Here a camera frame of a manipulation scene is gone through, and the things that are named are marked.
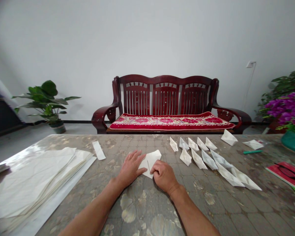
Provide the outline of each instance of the hand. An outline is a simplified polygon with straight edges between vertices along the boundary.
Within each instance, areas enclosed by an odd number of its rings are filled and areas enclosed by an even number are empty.
[[[166,162],[157,160],[151,169],[155,183],[169,196],[179,188],[173,168]]]
[[[117,176],[118,181],[123,188],[129,186],[139,175],[147,171],[146,168],[139,168],[139,165],[145,158],[146,154],[141,155],[142,151],[135,150],[127,155],[121,170]]]

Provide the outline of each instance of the potted plant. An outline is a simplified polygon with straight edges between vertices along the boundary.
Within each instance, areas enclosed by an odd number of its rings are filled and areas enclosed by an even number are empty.
[[[278,122],[281,126],[277,129],[287,129],[281,139],[282,144],[295,151],[295,92],[270,101],[265,108],[268,109],[268,116],[265,118],[279,117]]]
[[[19,112],[20,108],[34,108],[40,113],[29,116],[41,116],[45,119],[49,126],[60,134],[66,131],[63,121],[59,118],[59,114],[66,114],[66,111],[59,111],[59,109],[66,109],[63,105],[68,105],[68,100],[77,99],[81,97],[66,97],[55,98],[58,94],[56,85],[51,80],[47,80],[41,86],[29,87],[29,93],[24,93],[12,98],[27,98],[33,100],[30,103],[16,107],[14,110]]]
[[[272,80],[271,82],[277,83],[276,87],[271,92],[264,93],[261,98],[261,103],[258,105],[260,109],[257,112],[257,115],[260,115],[262,117],[267,117],[267,112],[269,111],[269,108],[265,107],[265,105],[268,104],[271,100],[295,92],[295,71],[291,72],[289,76],[282,76]]]

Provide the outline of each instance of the sofa backrest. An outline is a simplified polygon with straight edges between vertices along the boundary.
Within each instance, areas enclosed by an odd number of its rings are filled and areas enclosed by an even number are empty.
[[[208,92],[213,89],[213,80],[204,76],[182,79],[171,75],[149,78],[133,74],[117,76],[114,81],[117,83],[120,114],[180,115],[210,110]]]

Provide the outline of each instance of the sofa armrest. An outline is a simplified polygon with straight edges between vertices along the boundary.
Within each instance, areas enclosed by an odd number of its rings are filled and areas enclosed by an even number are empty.
[[[228,111],[238,118],[238,124],[234,127],[234,132],[237,134],[242,134],[243,131],[251,124],[251,117],[246,112],[234,108],[224,108],[219,106],[217,103],[214,103],[212,108]]]
[[[110,122],[116,120],[116,108],[119,103],[113,103],[109,106],[101,107],[97,109],[92,117],[92,124],[97,129],[98,134],[105,134],[107,125],[105,124],[105,116],[107,115]]]

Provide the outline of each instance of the electrical outlet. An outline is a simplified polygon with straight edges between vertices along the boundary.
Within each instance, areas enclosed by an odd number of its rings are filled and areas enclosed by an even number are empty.
[[[246,68],[253,68],[253,64],[255,63],[256,63],[255,61],[248,61]]]

